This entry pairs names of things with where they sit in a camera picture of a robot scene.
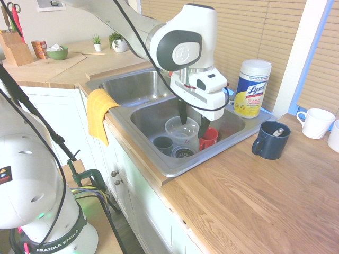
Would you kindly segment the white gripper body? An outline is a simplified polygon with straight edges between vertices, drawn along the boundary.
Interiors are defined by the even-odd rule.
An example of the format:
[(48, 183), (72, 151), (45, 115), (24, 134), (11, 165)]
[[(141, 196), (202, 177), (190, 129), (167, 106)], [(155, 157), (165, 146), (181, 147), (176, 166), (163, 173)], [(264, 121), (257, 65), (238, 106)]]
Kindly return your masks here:
[(210, 121), (224, 114), (226, 78), (218, 71), (190, 73), (188, 83), (180, 81), (178, 71), (172, 73), (170, 88), (186, 103)]

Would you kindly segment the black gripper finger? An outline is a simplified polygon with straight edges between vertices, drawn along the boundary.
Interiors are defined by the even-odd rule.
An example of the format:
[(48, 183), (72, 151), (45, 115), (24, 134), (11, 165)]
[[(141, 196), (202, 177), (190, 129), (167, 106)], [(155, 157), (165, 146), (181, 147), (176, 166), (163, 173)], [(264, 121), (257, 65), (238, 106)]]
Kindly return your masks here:
[(186, 110), (186, 102), (182, 99), (179, 99), (178, 101), (178, 109), (179, 109), (179, 115), (182, 125), (185, 125), (187, 123), (187, 110)]
[(208, 127), (210, 125), (210, 120), (206, 117), (204, 117), (203, 115), (201, 115), (200, 117), (200, 127), (199, 127), (199, 131), (198, 131), (198, 138), (203, 138), (203, 136), (205, 135)]

